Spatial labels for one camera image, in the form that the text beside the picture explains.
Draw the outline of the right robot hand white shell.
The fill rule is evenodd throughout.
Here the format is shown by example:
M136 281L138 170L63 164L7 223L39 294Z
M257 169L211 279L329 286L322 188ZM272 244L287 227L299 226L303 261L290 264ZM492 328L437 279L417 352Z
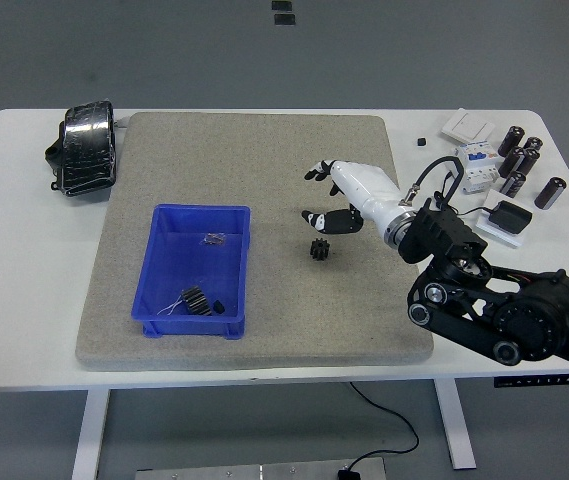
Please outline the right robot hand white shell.
M327 235L358 232L365 220L373 221L386 244L395 248L403 239L415 217L404 204L395 183L377 166L331 160L321 161L305 174L306 180L333 181L330 195L342 193L349 202L347 209L326 213L304 210L301 215L318 232Z

